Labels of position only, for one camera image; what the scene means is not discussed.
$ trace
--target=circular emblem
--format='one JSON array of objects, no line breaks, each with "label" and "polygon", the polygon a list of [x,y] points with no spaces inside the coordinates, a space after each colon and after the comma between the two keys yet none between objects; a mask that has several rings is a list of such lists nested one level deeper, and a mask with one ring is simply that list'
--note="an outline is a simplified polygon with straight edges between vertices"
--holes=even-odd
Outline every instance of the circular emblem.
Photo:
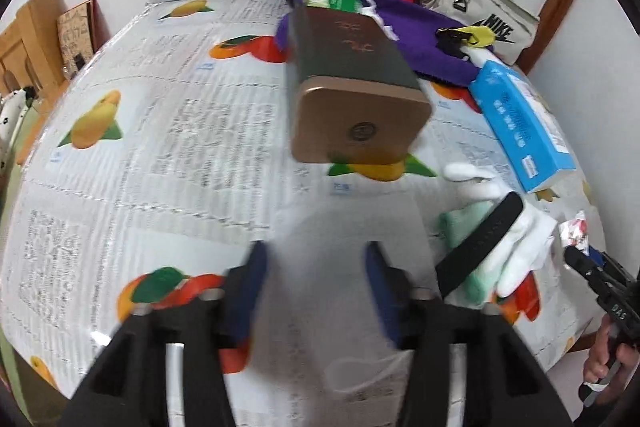
[{"label": "circular emblem", "polygon": [[378,129],[370,122],[360,122],[351,127],[349,136],[356,142],[366,142],[376,135]]}]

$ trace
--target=nike logo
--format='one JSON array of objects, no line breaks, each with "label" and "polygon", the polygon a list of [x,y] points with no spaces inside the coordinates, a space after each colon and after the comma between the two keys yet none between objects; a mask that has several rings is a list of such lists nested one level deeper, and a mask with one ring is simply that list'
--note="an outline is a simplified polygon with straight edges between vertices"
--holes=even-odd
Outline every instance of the nike logo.
[{"label": "nike logo", "polygon": [[513,32],[513,28],[509,26],[505,21],[500,19],[495,13],[489,15],[486,20],[479,20],[474,26],[489,26],[494,33],[495,39],[498,42],[510,42],[511,44],[515,44],[515,42],[510,41],[507,37],[511,35]]}]

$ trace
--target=white glove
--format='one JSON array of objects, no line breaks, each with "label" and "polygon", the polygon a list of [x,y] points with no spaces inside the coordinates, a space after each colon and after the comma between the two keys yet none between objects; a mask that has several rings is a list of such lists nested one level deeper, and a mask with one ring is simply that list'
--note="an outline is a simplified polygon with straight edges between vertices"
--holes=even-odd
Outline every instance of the white glove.
[{"label": "white glove", "polygon": [[[511,189],[497,173],[466,163],[450,163],[444,179],[456,184],[465,206],[492,201],[494,208]],[[508,297],[531,270],[542,267],[553,243],[556,220],[527,201],[509,232],[500,240],[467,282],[474,285],[474,301],[487,301],[495,288],[498,297]]]}]

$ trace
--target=green leaf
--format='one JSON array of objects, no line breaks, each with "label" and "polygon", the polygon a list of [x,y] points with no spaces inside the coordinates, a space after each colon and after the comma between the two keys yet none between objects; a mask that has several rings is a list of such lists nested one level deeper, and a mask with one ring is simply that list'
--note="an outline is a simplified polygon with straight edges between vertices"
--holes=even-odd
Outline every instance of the green leaf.
[{"label": "green leaf", "polygon": [[66,145],[68,143],[71,143],[71,131],[66,133],[66,136],[62,139],[62,142],[58,144],[58,147],[62,147],[63,145]]},{"label": "green leaf", "polygon": [[327,172],[327,176],[342,176],[343,174],[351,174],[354,172],[350,166],[345,163],[334,163],[331,165],[329,172]]},{"label": "green leaf", "polygon": [[426,178],[436,178],[438,175],[422,163],[418,158],[413,155],[409,155],[404,160],[404,172],[409,174],[418,174],[418,176],[424,176]]},{"label": "green leaf", "polygon": [[235,37],[233,39],[229,39],[228,41],[222,42],[222,44],[226,44],[227,46],[237,46],[238,44],[242,44],[243,42],[252,41],[257,39],[260,35],[243,35],[242,37]]},{"label": "green leaf", "polygon": [[159,268],[147,275],[131,295],[131,302],[160,302],[184,279],[184,273],[171,266]]},{"label": "green leaf", "polygon": [[122,131],[118,126],[118,123],[114,120],[111,122],[111,125],[102,135],[101,140],[121,140],[122,139]]}]

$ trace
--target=barcode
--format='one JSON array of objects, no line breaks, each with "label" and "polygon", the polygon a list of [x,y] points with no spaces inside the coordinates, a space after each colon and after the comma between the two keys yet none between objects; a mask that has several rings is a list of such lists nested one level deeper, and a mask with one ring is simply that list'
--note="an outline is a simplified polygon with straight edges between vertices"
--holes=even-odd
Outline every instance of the barcode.
[{"label": "barcode", "polygon": [[531,155],[524,156],[524,158],[522,159],[522,166],[527,171],[527,176],[529,176],[529,179],[532,179],[534,176],[538,175],[536,163],[533,161]]}]

